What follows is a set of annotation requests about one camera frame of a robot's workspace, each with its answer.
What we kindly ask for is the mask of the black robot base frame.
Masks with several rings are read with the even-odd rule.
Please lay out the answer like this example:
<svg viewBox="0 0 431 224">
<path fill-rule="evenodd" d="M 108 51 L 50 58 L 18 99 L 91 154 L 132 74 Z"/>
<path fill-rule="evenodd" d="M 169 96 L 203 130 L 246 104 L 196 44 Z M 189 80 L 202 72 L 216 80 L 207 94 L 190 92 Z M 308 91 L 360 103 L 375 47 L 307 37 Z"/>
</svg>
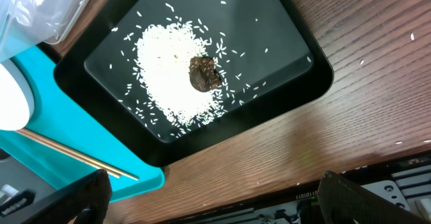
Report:
<svg viewBox="0 0 431 224">
<path fill-rule="evenodd" d="M 430 153 L 338 173 L 379 197 L 430 222 Z M 326 223 L 318 200 L 321 180 L 223 207 L 171 219 L 181 223 Z"/>
</svg>

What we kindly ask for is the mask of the pile of white rice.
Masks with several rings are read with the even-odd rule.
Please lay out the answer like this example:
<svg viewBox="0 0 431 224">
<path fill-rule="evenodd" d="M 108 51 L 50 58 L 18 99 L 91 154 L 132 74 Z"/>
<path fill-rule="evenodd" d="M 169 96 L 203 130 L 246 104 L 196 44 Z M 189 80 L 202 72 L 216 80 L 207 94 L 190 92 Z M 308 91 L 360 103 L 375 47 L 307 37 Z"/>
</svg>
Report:
<svg viewBox="0 0 431 224">
<path fill-rule="evenodd" d="M 139 0 L 103 62 L 118 99 L 160 139 L 177 139 L 308 71 L 314 61 L 280 0 Z M 197 91 L 193 57 L 221 86 Z"/>
</svg>

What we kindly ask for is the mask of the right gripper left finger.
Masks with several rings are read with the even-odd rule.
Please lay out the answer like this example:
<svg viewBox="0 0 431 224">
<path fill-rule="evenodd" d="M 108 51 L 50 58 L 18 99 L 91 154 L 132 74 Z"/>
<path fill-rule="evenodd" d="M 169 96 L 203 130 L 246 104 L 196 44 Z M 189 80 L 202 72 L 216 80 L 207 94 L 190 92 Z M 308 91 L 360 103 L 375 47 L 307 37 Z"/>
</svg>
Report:
<svg viewBox="0 0 431 224">
<path fill-rule="evenodd" d="M 112 196 L 106 170 L 100 169 L 36 201 L 25 190 L 1 205 L 1 224 L 103 224 Z"/>
</svg>

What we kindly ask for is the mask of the brown food scrap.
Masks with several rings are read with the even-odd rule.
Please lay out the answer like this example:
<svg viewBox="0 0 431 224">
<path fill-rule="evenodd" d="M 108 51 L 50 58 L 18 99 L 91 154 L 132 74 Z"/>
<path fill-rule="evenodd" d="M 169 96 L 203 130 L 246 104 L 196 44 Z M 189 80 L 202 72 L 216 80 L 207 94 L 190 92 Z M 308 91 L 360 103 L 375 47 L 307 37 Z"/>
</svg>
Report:
<svg viewBox="0 0 431 224">
<path fill-rule="evenodd" d="M 222 84 L 215 70 L 215 62 L 209 57 L 193 57 L 190 60 L 189 81 L 200 92 L 211 91 Z"/>
</svg>

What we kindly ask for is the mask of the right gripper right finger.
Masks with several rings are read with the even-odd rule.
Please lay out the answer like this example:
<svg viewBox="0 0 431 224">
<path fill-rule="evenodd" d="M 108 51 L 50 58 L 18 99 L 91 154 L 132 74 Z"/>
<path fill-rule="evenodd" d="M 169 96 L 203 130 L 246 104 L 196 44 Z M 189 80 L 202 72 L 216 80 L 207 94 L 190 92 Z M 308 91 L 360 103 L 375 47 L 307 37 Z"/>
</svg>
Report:
<svg viewBox="0 0 431 224">
<path fill-rule="evenodd" d="M 318 200 L 323 218 L 329 224 L 428 223 L 332 171 L 325 172 L 321 178 Z"/>
</svg>

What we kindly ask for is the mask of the large white plate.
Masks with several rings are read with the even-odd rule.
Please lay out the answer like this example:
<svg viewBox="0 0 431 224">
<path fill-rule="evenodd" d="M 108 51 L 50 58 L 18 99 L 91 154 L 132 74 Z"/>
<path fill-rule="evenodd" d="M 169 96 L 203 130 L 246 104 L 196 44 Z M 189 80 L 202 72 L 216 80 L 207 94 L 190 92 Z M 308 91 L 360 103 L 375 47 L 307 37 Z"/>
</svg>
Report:
<svg viewBox="0 0 431 224">
<path fill-rule="evenodd" d="M 9 59 L 1 62 L 1 130 L 24 128 L 34 113 L 31 87 Z"/>
</svg>

